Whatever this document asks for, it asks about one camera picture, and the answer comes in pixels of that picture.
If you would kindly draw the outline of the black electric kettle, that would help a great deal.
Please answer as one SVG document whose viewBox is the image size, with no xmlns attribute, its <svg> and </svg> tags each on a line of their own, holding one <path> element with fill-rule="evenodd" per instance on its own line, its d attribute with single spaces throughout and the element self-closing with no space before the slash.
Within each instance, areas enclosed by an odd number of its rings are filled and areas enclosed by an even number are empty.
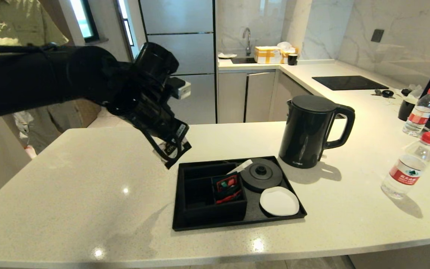
<svg viewBox="0 0 430 269">
<path fill-rule="evenodd" d="M 349 106 L 316 96 L 296 96 L 287 102 L 288 117 L 279 157 L 286 164 L 308 169 L 315 167 L 326 149 L 339 148 L 347 141 L 355 122 L 355 110 Z M 346 118 L 338 140 L 328 141 L 336 116 Z"/>
</svg>

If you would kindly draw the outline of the clear water bottle red cap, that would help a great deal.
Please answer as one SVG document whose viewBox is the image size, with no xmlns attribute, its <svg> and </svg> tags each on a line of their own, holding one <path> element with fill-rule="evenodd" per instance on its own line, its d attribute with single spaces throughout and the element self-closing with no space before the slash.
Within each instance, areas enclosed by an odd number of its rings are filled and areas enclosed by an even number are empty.
<svg viewBox="0 0 430 269">
<path fill-rule="evenodd" d="M 408 116 L 402 129 L 403 133 L 417 137 L 430 119 L 430 88 L 421 97 Z"/>
<path fill-rule="evenodd" d="M 430 132 L 409 145 L 389 170 L 381 190 L 393 199 L 403 199 L 430 164 Z"/>
</svg>

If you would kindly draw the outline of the dark green and red box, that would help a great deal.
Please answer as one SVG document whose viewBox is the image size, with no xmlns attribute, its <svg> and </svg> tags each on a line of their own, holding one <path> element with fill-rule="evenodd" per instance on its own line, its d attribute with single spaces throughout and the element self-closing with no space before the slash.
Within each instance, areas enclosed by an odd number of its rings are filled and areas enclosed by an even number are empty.
<svg viewBox="0 0 430 269">
<path fill-rule="evenodd" d="M 232 194 L 234 191 L 239 189 L 238 175 L 227 175 L 225 177 L 215 179 L 214 184 L 217 194 Z"/>
</svg>

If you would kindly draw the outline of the black round kettle base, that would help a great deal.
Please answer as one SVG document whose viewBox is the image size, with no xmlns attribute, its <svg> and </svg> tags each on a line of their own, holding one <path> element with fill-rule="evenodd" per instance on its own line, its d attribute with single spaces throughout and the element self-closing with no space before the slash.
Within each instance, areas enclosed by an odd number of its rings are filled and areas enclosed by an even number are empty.
<svg viewBox="0 0 430 269">
<path fill-rule="evenodd" d="M 251 161 L 252 164 L 240 172 L 245 188 L 260 194 L 265 189 L 281 185 L 283 176 L 278 165 L 264 158 L 253 158 Z"/>
</svg>

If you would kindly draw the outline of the black mug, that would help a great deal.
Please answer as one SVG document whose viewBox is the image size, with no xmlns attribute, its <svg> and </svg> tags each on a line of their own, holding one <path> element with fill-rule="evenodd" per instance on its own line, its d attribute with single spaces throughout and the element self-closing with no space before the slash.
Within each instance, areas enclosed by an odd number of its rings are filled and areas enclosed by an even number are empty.
<svg viewBox="0 0 430 269">
<path fill-rule="evenodd" d="M 400 105 L 398 118 L 402 121 L 407 121 L 411 115 L 413 108 L 417 105 L 418 99 L 406 98 Z"/>
</svg>

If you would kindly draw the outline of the black divided organizer box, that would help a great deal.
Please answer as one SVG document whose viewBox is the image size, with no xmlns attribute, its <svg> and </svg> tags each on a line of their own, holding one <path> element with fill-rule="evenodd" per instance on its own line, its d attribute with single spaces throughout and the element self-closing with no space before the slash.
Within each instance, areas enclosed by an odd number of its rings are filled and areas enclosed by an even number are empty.
<svg viewBox="0 0 430 269">
<path fill-rule="evenodd" d="M 241 197 L 236 201 L 216 204 L 216 200 L 225 198 L 231 193 L 217 194 L 214 184 L 215 179 L 227 176 L 226 174 L 236 167 L 235 163 L 219 163 L 183 167 L 181 169 L 181 182 L 183 183 L 180 200 L 182 205 L 181 212 L 189 225 L 241 221 L 244 219 L 247 200 L 239 176 L 238 190 L 242 191 Z"/>
</svg>

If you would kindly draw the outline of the white paper stick packet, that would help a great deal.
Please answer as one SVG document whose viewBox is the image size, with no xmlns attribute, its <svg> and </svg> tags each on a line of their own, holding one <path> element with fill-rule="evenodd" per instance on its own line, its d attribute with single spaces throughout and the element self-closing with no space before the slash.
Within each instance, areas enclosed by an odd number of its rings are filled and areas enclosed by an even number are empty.
<svg viewBox="0 0 430 269">
<path fill-rule="evenodd" d="M 247 167 L 249 167 L 251 164 L 253 164 L 252 160 L 246 160 L 245 162 L 238 165 L 235 169 L 228 172 L 226 175 L 230 175 L 233 173 L 239 173 L 239 172 L 243 171 L 244 169 L 246 169 Z"/>
</svg>

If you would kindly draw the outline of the red orange packet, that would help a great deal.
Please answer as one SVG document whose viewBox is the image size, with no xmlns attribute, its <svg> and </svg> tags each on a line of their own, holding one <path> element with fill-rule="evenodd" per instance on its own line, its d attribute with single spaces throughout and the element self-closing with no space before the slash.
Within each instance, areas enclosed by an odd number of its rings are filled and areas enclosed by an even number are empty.
<svg viewBox="0 0 430 269">
<path fill-rule="evenodd" d="M 241 197 L 241 193 L 242 193 L 242 191 L 238 190 L 238 191 L 234 192 L 233 194 L 228 195 L 225 198 L 222 198 L 220 200 L 216 200 L 216 204 L 222 204 L 222 203 L 226 203 L 226 202 L 236 201 Z"/>
</svg>

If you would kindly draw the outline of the brown wooden door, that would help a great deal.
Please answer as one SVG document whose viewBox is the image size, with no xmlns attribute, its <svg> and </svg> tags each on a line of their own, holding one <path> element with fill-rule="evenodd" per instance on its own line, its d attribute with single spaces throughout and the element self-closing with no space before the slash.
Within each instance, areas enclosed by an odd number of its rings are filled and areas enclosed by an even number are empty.
<svg viewBox="0 0 430 269">
<path fill-rule="evenodd" d="M 39 0 L 48 12 L 52 21 L 68 39 L 69 46 L 85 45 L 82 32 L 79 28 L 75 11 L 70 0 Z M 58 104 L 64 116 L 70 120 L 72 128 L 88 127 L 101 111 L 101 107 L 86 100 L 75 99 L 70 102 Z"/>
</svg>

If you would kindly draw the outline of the grey cabinet door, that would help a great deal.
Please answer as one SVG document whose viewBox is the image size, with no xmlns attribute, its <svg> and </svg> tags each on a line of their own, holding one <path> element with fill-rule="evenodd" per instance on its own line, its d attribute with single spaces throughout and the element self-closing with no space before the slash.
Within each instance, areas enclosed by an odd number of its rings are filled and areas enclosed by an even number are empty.
<svg viewBox="0 0 430 269">
<path fill-rule="evenodd" d="M 244 122 L 261 122 L 269 120 L 276 73 L 259 72 L 246 76 L 246 107 Z"/>
<path fill-rule="evenodd" d="M 217 121 L 219 124 L 244 121 L 246 72 L 225 72 L 218 76 Z"/>
</svg>

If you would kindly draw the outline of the silver refrigerator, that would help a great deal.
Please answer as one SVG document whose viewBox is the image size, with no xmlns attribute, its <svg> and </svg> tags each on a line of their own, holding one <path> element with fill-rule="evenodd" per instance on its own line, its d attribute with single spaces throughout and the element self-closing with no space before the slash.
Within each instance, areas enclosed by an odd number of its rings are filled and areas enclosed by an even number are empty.
<svg viewBox="0 0 430 269">
<path fill-rule="evenodd" d="M 184 99 L 170 99 L 188 124 L 216 123 L 214 0 L 139 0 L 147 40 L 179 61 L 175 77 L 191 84 Z"/>
</svg>

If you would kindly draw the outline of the black serving tray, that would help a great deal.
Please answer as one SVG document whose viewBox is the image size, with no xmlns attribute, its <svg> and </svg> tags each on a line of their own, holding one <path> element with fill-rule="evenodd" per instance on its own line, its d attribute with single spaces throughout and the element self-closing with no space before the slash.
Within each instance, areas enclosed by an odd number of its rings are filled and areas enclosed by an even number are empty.
<svg viewBox="0 0 430 269">
<path fill-rule="evenodd" d="M 202 162 L 191 162 L 191 163 L 181 163 L 178 167 L 178 175 L 177 175 L 177 187 L 176 187 L 176 195 L 175 195 L 175 206 L 174 206 L 174 216 L 172 222 L 172 229 L 176 232 L 180 231 L 193 231 L 198 229 L 209 229 L 209 228 L 223 228 L 234 225 L 248 225 L 248 224 L 256 224 L 256 223 L 266 223 L 273 221 L 285 221 L 292 219 L 303 219 L 307 216 L 307 211 L 305 210 L 303 205 L 300 205 L 300 211 L 294 216 L 272 216 L 262 209 L 259 204 L 261 194 L 250 191 L 243 186 L 244 194 L 247 200 L 247 208 L 246 215 L 241 221 L 231 221 L 231 222 L 221 222 L 221 223 L 212 223 L 212 224 L 201 224 L 201 225 L 189 225 L 182 215 L 182 205 L 181 205 L 181 191 L 183 188 L 183 183 L 181 182 L 181 169 L 183 167 L 192 167 L 192 166 L 203 166 L 203 165 L 211 165 L 211 164 L 219 164 L 219 163 L 235 163 L 237 166 L 246 161 L 245 158 L 239 158 L 234 160 L 215 160 L 215 161 L 202 161 Z"/>
</svg>

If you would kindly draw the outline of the white round coaster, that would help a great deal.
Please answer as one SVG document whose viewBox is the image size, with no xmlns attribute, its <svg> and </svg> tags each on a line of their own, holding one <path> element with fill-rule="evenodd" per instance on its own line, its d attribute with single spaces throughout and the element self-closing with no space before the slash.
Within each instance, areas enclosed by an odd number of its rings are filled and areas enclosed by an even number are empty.
<svg viewBox="0 0 430 269">
<path fill-rule="evenodd" d="M 300 211 L 297 196 L 281 186 L 265 189 L 261 194 L 259 204 L 272 216 L 294 216 Z"/>
</svg>

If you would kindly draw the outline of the grey corner cabinet front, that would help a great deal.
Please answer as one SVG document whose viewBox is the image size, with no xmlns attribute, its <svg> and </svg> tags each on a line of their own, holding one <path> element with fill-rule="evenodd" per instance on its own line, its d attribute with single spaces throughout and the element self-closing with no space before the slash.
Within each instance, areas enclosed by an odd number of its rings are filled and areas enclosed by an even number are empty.
<svg viewBox="0 0 430 269">
<path fill-rule="evenodd" d="M 283 72 L 279 72 L 275 85 L 271 106 L 270 121 L 286 121 L 288 114 L 288 101 L 297 96 L 312 95 L 302 85 Z"/>
</svg>

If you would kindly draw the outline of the chrome sink faucet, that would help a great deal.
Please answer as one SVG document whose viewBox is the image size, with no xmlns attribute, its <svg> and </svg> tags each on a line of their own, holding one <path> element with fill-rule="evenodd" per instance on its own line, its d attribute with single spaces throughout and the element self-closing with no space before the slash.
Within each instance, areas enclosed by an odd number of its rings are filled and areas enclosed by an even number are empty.
<svg viewBox="0 0 430 269">
<path fill-rule="evenodd" d="M 244 29 L 242 38 L 244 39 L 244 41 L 246 41 L 244 49 L 245 49 L 246 56 L 249 57 L 251 55 L 251 49 L 252 49 L 252 46 L 251 46 L 251 30 L 249 29 L 249 27 L 246 27 Z"/>
</svg>

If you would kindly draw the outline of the yellow white cardboard box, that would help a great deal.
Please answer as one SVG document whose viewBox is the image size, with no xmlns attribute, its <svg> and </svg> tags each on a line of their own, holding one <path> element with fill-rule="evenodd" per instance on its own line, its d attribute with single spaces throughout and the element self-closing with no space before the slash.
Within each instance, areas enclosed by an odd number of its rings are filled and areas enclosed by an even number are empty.
<svg viewBox="0 0 430 269">
<path fill-rule="evenodd" d="M 281 64 L 282 50 L 277 46 L 256 46 L 254 59 L 258 64 Z"/>
</svg>

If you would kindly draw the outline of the dark framed window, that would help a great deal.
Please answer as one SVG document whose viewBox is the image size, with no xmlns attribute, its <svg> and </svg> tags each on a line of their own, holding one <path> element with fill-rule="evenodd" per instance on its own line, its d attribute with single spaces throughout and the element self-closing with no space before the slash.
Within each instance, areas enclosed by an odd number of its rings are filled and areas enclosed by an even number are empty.
<svg viewBox="0 0 430 269">
<path fill-rule="evenodd" d="M 89 0 L 69 0 L 86 44 L 100 40 Z"/>
</svg>

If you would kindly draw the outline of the person in green shirt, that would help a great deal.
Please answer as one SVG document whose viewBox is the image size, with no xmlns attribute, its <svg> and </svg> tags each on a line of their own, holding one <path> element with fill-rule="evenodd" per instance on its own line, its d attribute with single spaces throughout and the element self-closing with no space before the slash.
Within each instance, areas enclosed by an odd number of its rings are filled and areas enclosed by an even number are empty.
<svg viewBox="0 0 430 269">
<path fill-rule="evenodd" d="M 68 44 L 39 0 L 0 0 L 0 45 Z M 63 132 L 82 127 L 75 101 L 16 112 L 13 126 L 26 148 L 41 153 Z"/>
</svg>

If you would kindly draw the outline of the black induction cooktop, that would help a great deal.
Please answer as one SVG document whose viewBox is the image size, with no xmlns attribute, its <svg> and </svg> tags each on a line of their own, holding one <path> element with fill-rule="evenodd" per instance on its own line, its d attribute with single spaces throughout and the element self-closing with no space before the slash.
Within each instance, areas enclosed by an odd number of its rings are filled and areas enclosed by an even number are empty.
<svg viewBox="0 0 430 269">
<path fill-rule="evenodd" d="M 372 81 L 361 75 L 338 75 L 330 77 L 312 77 L 330 90 L 387 90 L 389 87 Z"/>
</svg>

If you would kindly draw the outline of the clear plastic wrap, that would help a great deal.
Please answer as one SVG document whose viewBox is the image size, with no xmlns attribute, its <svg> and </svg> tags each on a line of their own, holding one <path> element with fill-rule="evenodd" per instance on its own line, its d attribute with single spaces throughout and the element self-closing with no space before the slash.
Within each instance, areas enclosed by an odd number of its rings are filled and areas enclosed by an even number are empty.
<svg viewBox="0 0 430 269">
<path fill-rule="evenodd" d="M 421 87 L 421 85 L 410 84 L 408 87 L 405 87 L 405 88 L 412 89 L 413 91 L 408 96 L 403 96 L 401 94 L 402 89 L 394 89 L 395 95 L 401 97 L 402 99 L 406 99 L 406 98 L 420 99 L 420 95 L 423 93 L 423 88 Z"/>
</svg>

